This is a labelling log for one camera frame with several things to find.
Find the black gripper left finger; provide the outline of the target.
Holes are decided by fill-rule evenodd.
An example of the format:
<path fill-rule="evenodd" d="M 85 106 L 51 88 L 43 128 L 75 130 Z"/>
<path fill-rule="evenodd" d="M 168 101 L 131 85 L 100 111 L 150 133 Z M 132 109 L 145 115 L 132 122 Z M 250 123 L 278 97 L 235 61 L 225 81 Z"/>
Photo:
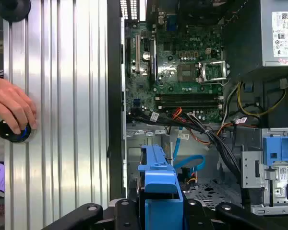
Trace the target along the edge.
<path fill-rule="evenodd" d="M 117 199 L 103 209 L 101 205 L 87 203 L 60 219 L 45 230 L 139 230 L 140 223 L 136 203 L 129 199 Z"/>

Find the person's bare hand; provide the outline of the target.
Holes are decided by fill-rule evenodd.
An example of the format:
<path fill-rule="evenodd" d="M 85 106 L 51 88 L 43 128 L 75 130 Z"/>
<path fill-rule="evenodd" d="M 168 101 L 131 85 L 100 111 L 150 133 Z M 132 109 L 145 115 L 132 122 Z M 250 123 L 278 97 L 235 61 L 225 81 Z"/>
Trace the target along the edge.
<path fill-rule="evenodd" d="M 29 125 L 37 129 L 36 106 L 20 89 L 0 78 L 0 118 L 15 134 L 20 134 Z"/>

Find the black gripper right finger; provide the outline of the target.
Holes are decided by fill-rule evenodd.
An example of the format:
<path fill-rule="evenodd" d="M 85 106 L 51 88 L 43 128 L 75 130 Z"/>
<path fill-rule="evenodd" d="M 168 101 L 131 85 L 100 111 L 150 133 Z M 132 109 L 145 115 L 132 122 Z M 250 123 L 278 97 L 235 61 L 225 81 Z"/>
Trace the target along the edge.
<path fill-rule="evenodd" d="M 281 230 L 282 227 L 232 203 L 220 203 L 206 213 L 197 200 L 185 201 L 186 230 Z"/>

